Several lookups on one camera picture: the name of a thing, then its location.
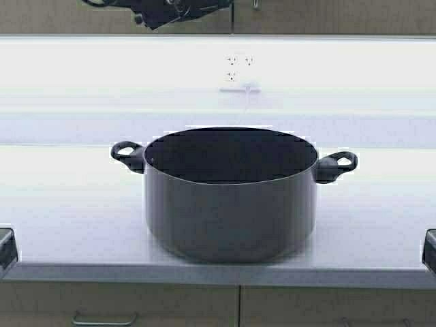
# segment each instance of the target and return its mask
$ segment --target white countertop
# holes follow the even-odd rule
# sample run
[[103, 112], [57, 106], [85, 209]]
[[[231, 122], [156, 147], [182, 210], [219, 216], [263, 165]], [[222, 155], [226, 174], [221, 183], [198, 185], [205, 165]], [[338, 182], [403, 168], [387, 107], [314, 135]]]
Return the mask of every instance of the white countertop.
[[[327, 155], [338, 149], [320, 149]], [[310, 246], [281, 262], [195, 264], [165, 252], [142, 215], [142, 176], [101, 146], [0, 146], [5, 279], [436, 288], [421, 264], [436, 228], [436, 150], [352, 149], [360, 165], [318, 186]]]

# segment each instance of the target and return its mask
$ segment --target pot handle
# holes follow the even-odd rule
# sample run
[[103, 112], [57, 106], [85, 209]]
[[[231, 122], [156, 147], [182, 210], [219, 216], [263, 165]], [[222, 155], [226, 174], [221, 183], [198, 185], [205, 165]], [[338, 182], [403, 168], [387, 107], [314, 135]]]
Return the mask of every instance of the pot handle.
[[[351, 161], [349, 165], [339, 165], [338, 161], [346, 158]], [[343, 151], [333, 153], [318, 161], [316, 168], [316, 183], [329, 184], [346, 172], [355, 170], [358, 165], [357, 155]]]
[[[133, 151], [129, 155], [119, 153], [119, 151], [126, 148], [132, 148]], [[135, 142], [122, 141], [112, 147], [110, 155], [115, 160], [125, 164], [132, 172], [144, 174], [144, 151], [145, 148]]]

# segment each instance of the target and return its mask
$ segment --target wall outlet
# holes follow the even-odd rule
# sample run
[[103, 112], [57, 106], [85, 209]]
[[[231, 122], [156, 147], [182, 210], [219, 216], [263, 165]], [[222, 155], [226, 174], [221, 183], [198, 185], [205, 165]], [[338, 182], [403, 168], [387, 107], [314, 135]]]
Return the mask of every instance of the wall outlet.
[[228, 61], [229, 65], [235, 66], [238, 59], [236, 56], [232, 55], [232, 56], [227, 57], [227, 61]]
[[236, 73], [235, 72], [228, 72], [227, 73], [227, 81], [234, 82], [236, 80]]
[[251, 66], [254, 64], [254, 58], [252, 56], [246, 56], [244, 62], [245, 65]]

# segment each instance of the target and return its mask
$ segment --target cabinet door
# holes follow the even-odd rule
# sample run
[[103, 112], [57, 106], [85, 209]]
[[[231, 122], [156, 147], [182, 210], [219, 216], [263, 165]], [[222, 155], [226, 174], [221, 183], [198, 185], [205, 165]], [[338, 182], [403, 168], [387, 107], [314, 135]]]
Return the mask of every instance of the cabinet door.
[[235, 0], [236, 33], [436, 33], [433, 0]]
[[230, 9], [151, 31], [131, 10], [98, 9], [81, 0], [0, 0], [0, 33], [229, 33]]
[[240, 314], [241, 327], [423, 327], [436, 291], [243, 287]]
[[137, 313], [134, 327], [234, 327], [238, 321], [237, 287], [0, 283], [0, 294], [0, 326], [8, 327], [72, 326], [76, 311], [80, 322], [128, 322]]

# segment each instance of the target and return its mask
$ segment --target cooking pot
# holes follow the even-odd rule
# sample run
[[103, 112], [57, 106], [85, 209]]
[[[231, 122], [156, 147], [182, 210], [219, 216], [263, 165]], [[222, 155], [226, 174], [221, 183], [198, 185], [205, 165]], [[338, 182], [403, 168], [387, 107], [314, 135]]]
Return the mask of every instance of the cooking pot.
[[[129, 155], [119, 152], [132, 148]], [[295, 251], [315, 221], [316, 184], [358, 164], [268, 129], [211, 127], [168, 134], [111, 155], [144, 174], [150, 231], [169, 251], [207, 262], [258, 262]], [[347, 158], [350, 163], [338, 161]]]

